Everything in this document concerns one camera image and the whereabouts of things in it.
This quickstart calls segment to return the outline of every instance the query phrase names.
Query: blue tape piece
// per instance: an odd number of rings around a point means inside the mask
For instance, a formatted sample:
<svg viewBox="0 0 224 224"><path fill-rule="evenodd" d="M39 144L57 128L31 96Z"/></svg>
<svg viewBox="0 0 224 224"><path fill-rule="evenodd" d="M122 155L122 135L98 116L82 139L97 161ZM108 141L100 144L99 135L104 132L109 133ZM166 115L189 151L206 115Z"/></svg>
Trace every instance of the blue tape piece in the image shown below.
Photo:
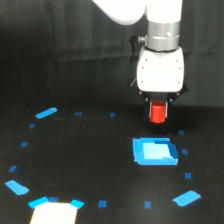
<svg viewBox="0 0 224 224"><path fill-rule="evenodd" d="M176 146L174 144L171 144L170 141L155 141L155 144L166 144L166 145L168 145L169 150L170 150L170 155L173 158L178 158L179 157Z"/></svg>
<svg viewBox="0 0 224 224"><path fill-rule="evenodd" d="M14 180L10 180L6 182L5 185L9 187L17 195L26 194L29 191L28 188L23 187L22 185L18 184Z"/></svg>
<svg viewBox="0 0 224 224"><path fill-rule="evenodd" d="M197 194L194 191L188 191L187 193L182 194L177 198L174 198L173 201L176 202L179 206L183 207L199 198L201 198L200 194Z"/></svg>
<svg viewBox="0 0 224 224"><path fill-rule="evenodd" d="M43 197L43 198L39 198L35 201L31 201L28 203L28 205L30 206L30 208L34 209L36 208L38 205L41 205L43 203L49 202L47 197Z"/></svg>
<svg viewBox="0 0 224 224"><path fill-rule="evenodd" d="M183 130L179 130L179 135L184 135L184 131Z"/></svg>
<svg viewBox="0 0 224 224"><path fill-rule="evenodd" d="M10 172L13 172L16 170L16 166L11 166L11 168L9 169Z"/></svg>
<svg viewBox="0 0 224 224"><path fill-rule="evenodd" d="M50 108L36 115L37 118L41 119L57 112L57 108Z"/></svg>
<svg viewBox="0 0 224 224"><path fill-rule="evenodd" d="M28 142L23 142L23 143L21 144L21 147L27 147L27 145L28 145Z"/></svg>
<svg viewBox="0 0 224 224"><path fill-rule="evenodd" d="M174 144L168 144L169 150L170 150L170 155L173 158L178 158L178 152L177 152L177 148Z"/></svg>
<svg viewBox="0 0 224 224"><path fill-rule="evenodd" d="M184 155L187 155L188 154L187 149L182 149L182 152L183 152Z"/></svg>
<svg viewBox="0 0 224 224"><path fill-rule="evenodd" d="M77 200L73 200L73 201L71 202L71 205L77 207L78 209L82 208L82 206L83 206L84 204L85 204L84 202L77 201Z"/></svg>
<svg viewBox="0 0 224 224"><path fill-rule="evenodd" d="M185 173L185 178L186 179L191 179L191 173Z"/></svg>
<svg viewBox="0 0 224 224"><path fill-rule="evenodd" d="M49 202L58 202L59 198L56 198L56 197L48 198L48 201Z"/></svg>
<svg viewBox="0 0 224 224"><path fill-rule="evenodd" d="M155 143L155 141L169 141L169 138L141 138L133 139L134 162L140 165L177 165L178 158L145 159L143 143Z"/></svg>
<svg viewBox="0 0 224 224"><path fill-rule="evenodd" d="M98 207L99 208L106 208L107 207L107 201L100 200L99 204L98 204Z"/></svg>
<svg viewBox="0 0 224 224"><path fill-rule="evenodd" d="M151 208L151 201L145 201L145 208L150 209Z"/></svg>
<svg viewBox="0 0 224 224"><path fill-rule="evenodd" d="M35 124L30 124L30 128L34 128L35 127Z"/></svg>

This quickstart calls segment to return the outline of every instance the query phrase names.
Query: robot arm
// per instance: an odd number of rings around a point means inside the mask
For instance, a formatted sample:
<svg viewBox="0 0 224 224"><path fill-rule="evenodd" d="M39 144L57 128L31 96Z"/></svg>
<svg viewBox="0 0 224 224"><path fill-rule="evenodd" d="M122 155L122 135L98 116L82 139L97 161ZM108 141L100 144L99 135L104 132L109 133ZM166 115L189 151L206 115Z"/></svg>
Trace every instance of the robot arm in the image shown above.
<svg viewBox="0 0 224 224"><path fill-rule="evenodd" d="M149 104L150 121L162 123L168 104L184 83L184 58L179 47L183 0L92 0L113 21L132 25L145 14L148 30L137 64L137 85Z"/></svg>

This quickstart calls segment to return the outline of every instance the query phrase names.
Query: white square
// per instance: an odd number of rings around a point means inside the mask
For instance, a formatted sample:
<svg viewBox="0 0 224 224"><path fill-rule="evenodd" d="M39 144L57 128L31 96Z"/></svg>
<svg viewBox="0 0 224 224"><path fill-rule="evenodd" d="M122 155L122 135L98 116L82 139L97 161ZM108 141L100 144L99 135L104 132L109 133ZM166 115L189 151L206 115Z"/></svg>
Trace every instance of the white square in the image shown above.
<svg viewBox="0 0 224 224"><path fill-rule="evenodd" d="M173 158L166 144L143 143L143 152L145 159Z"/></svg>
<svg viewBox="0 0 224 224"><path fill-rule="evenodd" d="M76 214L71 204L46 202L35 208L30 224L74 224Z"/></svg>

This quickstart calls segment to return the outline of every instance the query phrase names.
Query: black floor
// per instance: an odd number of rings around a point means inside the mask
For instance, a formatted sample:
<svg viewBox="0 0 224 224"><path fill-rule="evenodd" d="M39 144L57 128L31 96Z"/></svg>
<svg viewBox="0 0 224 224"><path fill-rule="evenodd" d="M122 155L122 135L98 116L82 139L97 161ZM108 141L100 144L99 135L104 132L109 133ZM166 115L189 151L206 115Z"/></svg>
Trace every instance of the black floor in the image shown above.
<svg viewBox="0 0 224 224"><path fill-rule="evenodd" d="M150 125L142 107L58 107L54 115L36 119L35 114L45 109L2 111L0 223L28 224L33 212L28 202L44 196L85 202L77 224L223 223L223 109L174 107L162 127ZM176 144L178 166L135 163L132 139L160 136ZM24 141L28 146L21 148ZM17 166L13 173L8 171L11 165ZM185 179L185 172L192 173L192 180ZM12 179L29 193L15 195L5 186ZM202 198L183 208L172 202L189 190ZM99 200L107 201L106 209L98 208ZM151 209L144 209L145 201L151 201Z"/></svg>

